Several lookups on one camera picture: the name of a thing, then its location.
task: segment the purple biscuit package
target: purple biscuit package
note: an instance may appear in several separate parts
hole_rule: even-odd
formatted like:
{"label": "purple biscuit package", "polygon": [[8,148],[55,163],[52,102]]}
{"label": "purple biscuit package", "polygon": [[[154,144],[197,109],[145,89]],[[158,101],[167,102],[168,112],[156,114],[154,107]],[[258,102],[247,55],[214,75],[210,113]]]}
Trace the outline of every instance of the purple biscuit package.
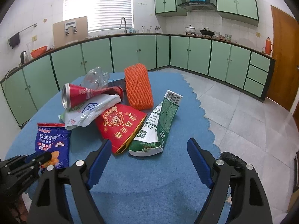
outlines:
{"label": "purple biscuit package", "polygon": [[68,167],[71,131],[65,129],[61,123],[38,123],[38,132],[35,139],[35,151],[52,154],[50,161],[41,168],[54,165],[56,168]]}

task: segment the dark towel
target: dark towel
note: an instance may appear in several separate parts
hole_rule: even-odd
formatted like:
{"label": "dark towel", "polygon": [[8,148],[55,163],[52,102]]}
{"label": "dark towel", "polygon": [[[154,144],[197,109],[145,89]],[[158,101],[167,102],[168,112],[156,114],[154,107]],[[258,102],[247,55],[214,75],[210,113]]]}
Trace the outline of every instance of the dark towel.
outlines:
{"label": "dark towel", "polygon": [[20,44],[20,34],[16,33],[14,36],[12,36],[9,39],[9,45],[14,48],[16,47],[18,44]]}

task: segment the green drawer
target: green drawer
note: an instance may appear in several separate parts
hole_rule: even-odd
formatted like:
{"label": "green drawer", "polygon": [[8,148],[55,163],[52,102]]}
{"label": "green drawer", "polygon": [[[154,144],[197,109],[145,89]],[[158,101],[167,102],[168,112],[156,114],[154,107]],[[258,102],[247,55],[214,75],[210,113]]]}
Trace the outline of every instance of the green drawer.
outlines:
{"label": "green drawer", "polygon": [[258,82],[252,81],[251,79],[247,78],[244,86],[244,90],[260,97],[264,90],[264,85],[259,84]]}
{"label": "green drawer", "polygon": [[268,73],[250,65],[247,77],[265,85]]}
{"label": "green drawer", "polygon": [[252,52],[251,54],[250,64],[257,66],[264,71],[269,71],[270,61],[270,59],[257,53]]}

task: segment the window blind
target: window blind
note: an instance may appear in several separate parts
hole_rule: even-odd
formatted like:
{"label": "window blind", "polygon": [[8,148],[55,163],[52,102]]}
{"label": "window blind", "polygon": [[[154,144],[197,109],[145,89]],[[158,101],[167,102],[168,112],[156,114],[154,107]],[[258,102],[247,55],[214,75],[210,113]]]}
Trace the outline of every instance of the window blind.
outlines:
{"label": "window blind", "polygon": [[63,20],[84,16],[87,16],[89,32],[119,28],[121,17],[125,17],[130,28],[132,0],[64,0]]}

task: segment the red paper package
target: red paper package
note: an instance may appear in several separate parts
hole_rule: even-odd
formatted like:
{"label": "red paper package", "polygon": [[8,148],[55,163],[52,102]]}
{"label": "red paper package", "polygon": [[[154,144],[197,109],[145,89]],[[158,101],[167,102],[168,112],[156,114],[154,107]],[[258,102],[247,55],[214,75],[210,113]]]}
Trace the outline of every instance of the red paper package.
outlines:
{"label": "red paper package", "polygon": [[116,104],[95,119],[102,137],[112,142],[112,152],[122,153],[143,125],[147,114],[131,106]]}

